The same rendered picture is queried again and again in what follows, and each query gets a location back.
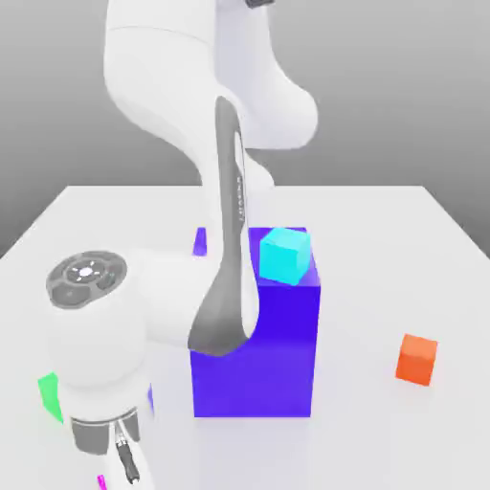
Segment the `large blue box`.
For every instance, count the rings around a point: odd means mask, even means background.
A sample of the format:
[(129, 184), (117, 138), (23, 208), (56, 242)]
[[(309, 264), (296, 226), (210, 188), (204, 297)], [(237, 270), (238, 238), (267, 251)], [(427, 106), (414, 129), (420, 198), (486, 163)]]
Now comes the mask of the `large blue box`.
[(311, 415), (322, 292), (315, 260), (297, 285), (256, 282), (260, 311), (251, 340), (220, 358), (190, 355), (196, 417)]

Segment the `small orange cube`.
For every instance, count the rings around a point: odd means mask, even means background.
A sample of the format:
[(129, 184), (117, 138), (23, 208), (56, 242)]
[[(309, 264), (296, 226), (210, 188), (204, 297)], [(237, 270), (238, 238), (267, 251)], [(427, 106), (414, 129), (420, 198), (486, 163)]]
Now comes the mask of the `small orange cube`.
[(438, 342), (405, 334), (397, 361), (395, 377), (428, 387), (434, 371)]

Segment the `small cyan cube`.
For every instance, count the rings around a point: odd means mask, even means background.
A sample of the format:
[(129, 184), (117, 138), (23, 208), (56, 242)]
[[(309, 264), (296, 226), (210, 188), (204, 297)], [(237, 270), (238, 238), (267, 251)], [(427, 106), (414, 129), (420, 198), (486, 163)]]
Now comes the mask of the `small cyan cube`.
[(274, 228), (259, 243), (259, 275), (296, 286), (308, 272), (311, 237), (308, 232)]

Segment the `small green cube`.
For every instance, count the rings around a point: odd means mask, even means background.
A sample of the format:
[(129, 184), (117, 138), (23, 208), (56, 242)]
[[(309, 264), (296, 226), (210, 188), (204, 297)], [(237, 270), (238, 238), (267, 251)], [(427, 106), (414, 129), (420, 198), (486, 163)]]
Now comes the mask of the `small green cube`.
[(41, 401), (45, 410), (58, 422), (63, 423), (63, 415), (58, 400), (58, 378), (50, 372), (37, 380)]

